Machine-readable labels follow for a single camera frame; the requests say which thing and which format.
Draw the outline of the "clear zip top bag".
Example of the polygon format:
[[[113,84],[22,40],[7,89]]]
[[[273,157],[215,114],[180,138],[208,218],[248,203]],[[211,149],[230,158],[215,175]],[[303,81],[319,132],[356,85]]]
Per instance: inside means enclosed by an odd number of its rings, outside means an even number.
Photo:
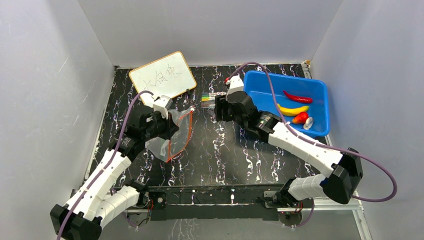
[[[172,123],[176,124],[178,130],[170,139],[156,137],[146,142],[146,149],[157,159],[167,163],[180,154],[188,145],[192,134],[192,118],[195,108],[191,107],[183,111],[170,109]]]

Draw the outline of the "red chili pepper toy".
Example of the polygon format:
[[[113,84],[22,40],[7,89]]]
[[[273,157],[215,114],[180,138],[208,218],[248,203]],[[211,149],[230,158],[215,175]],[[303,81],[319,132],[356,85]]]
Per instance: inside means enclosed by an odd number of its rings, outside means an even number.
[[[283,90],[282,92],[291,101],[302,103],[302,104],[311,104],[311,103],[313,103],[313,99],[310,98],[310,97],[293,95],[293,94],[288,93],[286,90]]]

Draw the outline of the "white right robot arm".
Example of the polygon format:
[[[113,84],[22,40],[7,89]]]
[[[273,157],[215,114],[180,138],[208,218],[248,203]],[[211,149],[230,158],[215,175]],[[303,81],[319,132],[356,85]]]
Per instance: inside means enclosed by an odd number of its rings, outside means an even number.
[[[281,117],[258,110],[244,91],[216,96],[214,112],[218,121],[233,121],[249,135],[288,151],[319,171],[315,176],[289,179],[279,192],[264,197],[268,206],[295,207],[304,199],[317,197],[349,203],[363,177],[359,157],[327,145],[320,147],[319,141],[294,130]]]

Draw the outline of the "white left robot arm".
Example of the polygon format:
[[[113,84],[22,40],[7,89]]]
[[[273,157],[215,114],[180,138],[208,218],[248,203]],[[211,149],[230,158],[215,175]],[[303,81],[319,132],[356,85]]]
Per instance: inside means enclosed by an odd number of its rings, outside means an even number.
[[[152,140],[171,140],[179,130],[181,113],[175,109],[140,106],[127,112],[120,132],[110,143],[101,163],[79,190],[64,204],[56,204],[50,217],[57,239],[97,240],[103,228],[130,207],[149,203],[148,187],[129,181],[110,193],[117,178]]]

